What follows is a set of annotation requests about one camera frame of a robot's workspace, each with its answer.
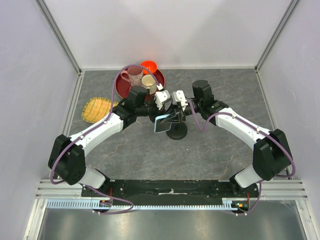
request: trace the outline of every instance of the black stand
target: black stand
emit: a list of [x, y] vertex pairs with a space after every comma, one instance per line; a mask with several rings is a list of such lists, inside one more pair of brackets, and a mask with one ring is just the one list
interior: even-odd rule
[[188, 128], [184, 122], [172, 123], [171, 129], [169, 131], [166, 131], [168, 137], [173, 140], [181, 140], [187, 135], [187, 133]]

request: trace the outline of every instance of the metal plate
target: metal plate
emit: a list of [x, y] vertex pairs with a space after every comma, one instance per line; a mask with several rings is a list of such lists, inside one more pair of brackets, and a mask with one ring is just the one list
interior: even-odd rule
[[223, 211], [142, 210], [97, 215], [47, 209], [38, 240], [306, 240], [294, 201], [260, 202], [248, 216]]

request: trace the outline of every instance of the mug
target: mug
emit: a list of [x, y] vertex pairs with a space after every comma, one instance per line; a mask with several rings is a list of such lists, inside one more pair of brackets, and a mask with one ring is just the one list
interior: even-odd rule
[[157, 84], [155, 79], [150, 75], [145, 75], [142, 79], [141, 79], [141, 84], [142, 87], [144, 87], [145, 89], [149, 89], [150, 91], [150, 95], [154, 94], [157, 91]]
[[141, 79], [144, 76], [144, 72], [142, 67], [131, 66], [127, 70], [123, 70], [120, 75], [121, 78], [129, 82], [131, 86], [141, 86]]

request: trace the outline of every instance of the white wall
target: white wall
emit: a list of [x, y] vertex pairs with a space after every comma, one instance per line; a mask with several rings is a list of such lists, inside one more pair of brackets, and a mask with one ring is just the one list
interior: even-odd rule
[[81, 68], [254, 66], [290, 0], [45, 0]]
[[0, 8], [0, 239], [20, 240], [77, 75], [33, 0]]
[[320, 223], [320, 1], [302, 0], [260, 71]]

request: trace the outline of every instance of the gray marble floor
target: gray marble floor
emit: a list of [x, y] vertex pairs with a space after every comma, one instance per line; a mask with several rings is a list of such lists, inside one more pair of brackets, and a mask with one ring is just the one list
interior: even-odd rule
[[[70, 134], [90, 126], [81, 113], [93, 97], [111, 97], [117, 71], [86, 71], [76, 105]], [[192, 83], [208, 80], [215, 98], [250, 121], [271, 129], [266, 105], [253, 69], [162, 70], [169, 92], [183, 90], [193, 97]], [[120, 97], [115, 93], [115, 101]], [[252, 151], [224, 129], [209, 126], [201, 134], [191, 116], [187, 117], [187, 136], [171, 140], [166, 133], [155, 134], [148, 117], [108, 138], [87, 156], [88, 166], [112, 179], [220, 179], [252, 163]]]

